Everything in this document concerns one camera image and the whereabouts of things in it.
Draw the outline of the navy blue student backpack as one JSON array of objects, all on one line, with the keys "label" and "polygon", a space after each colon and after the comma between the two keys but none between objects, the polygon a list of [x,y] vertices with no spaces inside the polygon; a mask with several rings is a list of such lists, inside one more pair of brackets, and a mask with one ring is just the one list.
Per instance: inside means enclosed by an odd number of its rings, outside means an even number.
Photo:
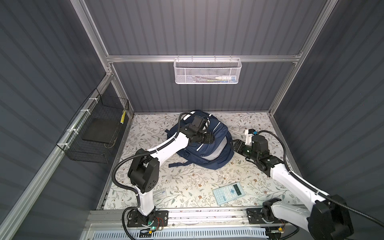
[{"label": "navy blue student backpack", "polygon": [[186,162],[169,164],[169,168],[195,164],[206,169],[218,170],[225,166],[234,155],[232,135],[228,127],[215,116],[198,110],[191,111],[189,115],[184,116],[181,120],[181,127],[191,124],[195,116],[208,119],[208,131],[213,133],[214,142],[212,144],[189,143],[187,147],[177,152]]}]

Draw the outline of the light green calculator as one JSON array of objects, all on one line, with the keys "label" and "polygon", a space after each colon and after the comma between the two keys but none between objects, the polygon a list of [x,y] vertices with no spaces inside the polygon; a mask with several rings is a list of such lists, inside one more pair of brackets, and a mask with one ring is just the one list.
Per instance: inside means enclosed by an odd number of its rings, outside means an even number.
[{"label": "light green calculator", "polygon": [[240,183],[233,183],[214,189],[213,194],[219,206],[246,195]]}]

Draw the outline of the clear plastic pen bag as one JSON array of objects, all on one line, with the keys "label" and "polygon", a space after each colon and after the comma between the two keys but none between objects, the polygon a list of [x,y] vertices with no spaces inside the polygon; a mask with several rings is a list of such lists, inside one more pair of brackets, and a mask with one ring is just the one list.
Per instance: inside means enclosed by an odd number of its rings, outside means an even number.
[{"label": "clear plastic pen bag", "polygon": [[167,190],[166,189],[161,189],[161,190],[155,190],[153,192],[153,197],[154,199],[162,199],[167,196]]}]

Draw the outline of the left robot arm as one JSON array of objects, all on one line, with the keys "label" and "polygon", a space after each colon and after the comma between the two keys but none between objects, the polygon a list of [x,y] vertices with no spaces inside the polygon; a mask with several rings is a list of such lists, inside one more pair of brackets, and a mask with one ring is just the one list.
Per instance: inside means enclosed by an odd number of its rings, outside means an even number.
[{"label": "left robot arm", "polygon": [[150,216],[155,211],[153,189],[159,180],[160,167],[174,154],[184,163],[170,168],[197,166],[218,170],[234,156],[233,138],[228,127],[215,116],[202,111],[181,113],[178,122],[167,130],[167,140],[157,147],[136,152],[128,177],[138,191],[138,211]]}]

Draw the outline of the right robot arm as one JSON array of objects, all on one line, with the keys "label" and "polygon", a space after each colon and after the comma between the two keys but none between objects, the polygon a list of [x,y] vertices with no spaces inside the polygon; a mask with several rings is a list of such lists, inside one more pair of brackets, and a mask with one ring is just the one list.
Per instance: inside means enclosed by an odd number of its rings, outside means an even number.
[{"label": "right robot arm", "polygon": [[246,141],[234,140],[233,148],[305,205],[301,209],[285,204],[280,198],[267,200],[259,214],[264,222],[289,222],[309,232],[315,240],[344,240],[354,234],[345,200],[338,195],[330,196],[291,171],[284,160],[270,154],[264,136],[248,134]]}]

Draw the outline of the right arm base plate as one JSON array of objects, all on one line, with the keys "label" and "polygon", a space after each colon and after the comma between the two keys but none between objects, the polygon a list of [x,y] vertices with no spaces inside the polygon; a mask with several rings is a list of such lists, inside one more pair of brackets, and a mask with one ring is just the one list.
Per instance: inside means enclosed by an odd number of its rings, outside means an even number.
[{"label": "right arm base plate", "polygon": [[265,210],[265,208],[247,208],[246,215],[249,224],[261,225],[261,224],[282,224],[285,225],[287,221],[277,219],[273,216],[272,212]]}]

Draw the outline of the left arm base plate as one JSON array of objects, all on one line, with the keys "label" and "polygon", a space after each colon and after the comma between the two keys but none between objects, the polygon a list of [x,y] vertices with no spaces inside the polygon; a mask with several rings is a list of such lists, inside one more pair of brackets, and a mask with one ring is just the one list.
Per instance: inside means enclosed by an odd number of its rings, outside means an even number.
[{"label": "left arm base plate", "polygon": [[137,209],[134,209],[128,213],[127,226],[130,228],[166,227],[168,219],[169,211],[154,210],[148,216],[144,216]]}]

